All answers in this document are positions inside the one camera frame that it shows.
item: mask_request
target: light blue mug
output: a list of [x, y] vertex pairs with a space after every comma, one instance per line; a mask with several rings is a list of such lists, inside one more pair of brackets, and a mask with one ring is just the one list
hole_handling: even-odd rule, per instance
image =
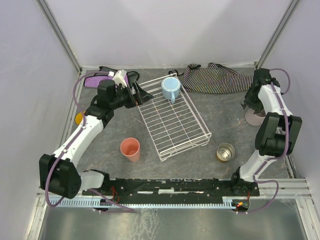
[[173, 76], [165, 78], [161, 83], [162, 94], [166, 99], [171, 101], [171, 104], [175, 103], [180, 92], [180, 87], [180, 81]]

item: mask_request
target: gray countertop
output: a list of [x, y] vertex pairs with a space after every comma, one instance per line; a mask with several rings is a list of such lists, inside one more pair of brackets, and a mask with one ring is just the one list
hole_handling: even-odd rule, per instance
[[[235, 68], [237, 72], [253, 75], [254, 68]], [[146, 82], [168, 74], [168, 69], [137, 69], [139, 82]], [[97, 94], [94, 88], [83, 87], [79, 103], [85, 110]], [[255, 137], [259, 127], [250, 126], [241, 107], [245, 92], [231, 94], [189, 93], [204, 122], [212, 132], [210, 142], [169, 157], [160, 162], [155, 146], [137, 107], [115, 110], [113, 119], [84, 152], [77, 169], [97, 169], [110, 174], [111, 178], [140, 179], [201, 179], [230, 178], [255, 150]], [[128, 161], [120, 152], [125, 138], [136, 138], [140, 142], [141, 158]], [[228, 163], [219, 162], [216, 151], [221, 143], [230, 143], [235, 148], [235, 157]], [[288, 178], [284, 161], [274, 162], [261, 178]]]

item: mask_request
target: black and white striped towel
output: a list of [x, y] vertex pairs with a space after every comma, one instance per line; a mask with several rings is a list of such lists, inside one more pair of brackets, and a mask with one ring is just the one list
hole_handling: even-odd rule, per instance
[[240, 75], [232, 69], [210, 62], [207, 68], [201, 68], [199, 64], [190, 64], [185, 72], [176, 73], [181, 84], [187, 92], [204, 94], [231, 94], [247, 91], [253, 81], [252, 76]]

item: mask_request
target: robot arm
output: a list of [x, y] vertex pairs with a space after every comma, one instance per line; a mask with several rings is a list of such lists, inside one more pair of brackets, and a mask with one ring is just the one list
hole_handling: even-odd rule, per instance
[[255, 151], [249, 160], [240, 167], [240, 178], [253, 182], [256, 178], [285, 151], [286, 136], [277, 133], [277, 129], [285, 131], [286, 113], [289, 124], [289, 144], [287, 155], [291, 154], [302, 125], [302, 119], [288, 110], [281, 97], [280, 85], [270, 75], [269, 69], [260, 68], [254, 71], [253, 83], [246, 93], [243, 106], [254, 109], [256, 113], [265, 111], [266, 117], [255, 137]]
[[114, 110], [127, 109], [151, 100], [152, 95], [140, 88], [135, 80], [125, 82], [126, 71], [118, 71], [113, 80], [103, 80], [97, 88], [97, 95], [85, 111], [86, 123], [77, 127], [68, 140], [52, 155], [44, 154], [39, 160], [40, 187], [44, 190], [54, 162], [62, 152], [49, 182], [49, 192], [72, 199], [79, 191], [97, 189], [109, 182], [109, 175], [98, 170], [78, 172], [78, 162], [92, 142], [103, 131], [114, 116]]

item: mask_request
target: orange object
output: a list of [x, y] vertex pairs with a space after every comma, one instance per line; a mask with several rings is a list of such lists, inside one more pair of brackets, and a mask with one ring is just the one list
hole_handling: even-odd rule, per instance
[[131, 162], [136, 162], [140, 158], [140, 143], [133, 137], [128, 137], [122, 141], [120, 151]]
[[74, 121], [75, 121], [75, 123], [77, 124], [77, 125], [79, 125], [80, 123], [81, 123], [81, 121], [82, 121], [82, 114], [81, 114], [81, 112], [79, 112], [76, 116], [75, 116], [75, 119], [74, 119]]

